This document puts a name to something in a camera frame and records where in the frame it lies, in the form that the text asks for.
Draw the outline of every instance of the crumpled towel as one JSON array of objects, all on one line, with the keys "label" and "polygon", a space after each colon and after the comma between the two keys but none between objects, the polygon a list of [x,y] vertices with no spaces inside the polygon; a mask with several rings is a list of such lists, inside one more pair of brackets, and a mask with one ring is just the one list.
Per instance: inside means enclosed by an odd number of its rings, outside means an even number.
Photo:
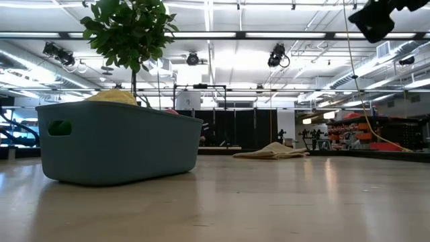
[{"label": "crumpled towel", "polygon": [[278,142],[274,142],[259,151],[238,153],[233,155],[233,157],[243,159],[288,159],[295,157],[305,157],[307,155],[309,155],[309,153],[306,152],[306,148],[293,149],[281,145]]},{"label": "crumpled towel", "polygon": [[85,101],[119,102],[122,104],[131,104],[137,106],[137,102],[133,94],[131,94],[129,91],[121,91],[118,89],[100,91],[96,95],[88,97]]}]

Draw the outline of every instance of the wooden floor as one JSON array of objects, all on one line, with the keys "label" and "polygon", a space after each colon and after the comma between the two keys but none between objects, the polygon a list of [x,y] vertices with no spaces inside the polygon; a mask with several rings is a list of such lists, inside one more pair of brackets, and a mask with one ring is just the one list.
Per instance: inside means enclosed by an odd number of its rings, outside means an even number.
[{"label": "wooden floor", "polygon": [[202,156],[191,173],[112,188],[52,181],[37,159],[0,163],[1,242],[429,240],[422,163]]}]

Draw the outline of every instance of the basket handle hole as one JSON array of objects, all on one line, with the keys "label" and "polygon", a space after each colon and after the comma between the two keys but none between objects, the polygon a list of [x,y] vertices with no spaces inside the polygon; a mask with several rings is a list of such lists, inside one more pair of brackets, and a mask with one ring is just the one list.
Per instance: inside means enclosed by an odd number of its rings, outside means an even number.
[{"label": "basket handle hole", "polygon": [[50,121],[48,133],[51,136],[68,136],[72,133],[72,123],[68,120]]}]

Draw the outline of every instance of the ceiling beam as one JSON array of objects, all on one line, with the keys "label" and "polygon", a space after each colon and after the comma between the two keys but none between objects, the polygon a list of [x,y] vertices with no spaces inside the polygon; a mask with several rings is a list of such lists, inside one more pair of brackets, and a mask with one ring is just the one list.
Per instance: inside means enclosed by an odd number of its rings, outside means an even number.
[{"label": "ceiling beam", "polygon": [[[6,40],[83,40],[82,32],[35,32],[35,31],[2,31],[0,39]],[[348,40],[347,32],[176,32],[166,33],[175,40]],[[351,41],[366,40],[360,32],[350,32]],[[430,40],[430,32],[393,32],[384,40]]]}]

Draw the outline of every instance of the black curtain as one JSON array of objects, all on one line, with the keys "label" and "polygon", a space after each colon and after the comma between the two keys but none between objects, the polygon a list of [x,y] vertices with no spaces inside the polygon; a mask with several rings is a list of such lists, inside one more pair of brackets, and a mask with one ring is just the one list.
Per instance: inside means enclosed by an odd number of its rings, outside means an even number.
[{"label": "black curtain", "polygon": [[277,112],[276,110],[257,110],[257,139],[256,149],[262,149],[277,139]]},{"label": "black curtain", "polygon": [[[192,117],[192,111],[177,112]],[[238,145],[243,149],[261,149],[277,140],[276,110],[239,110],[236,114],[233,110],[215,111],[215,119],[213,110],[196,110],[194,116],[209,124],[215,132],[214,143],[217,146],[225,140],[230,145]]]}]

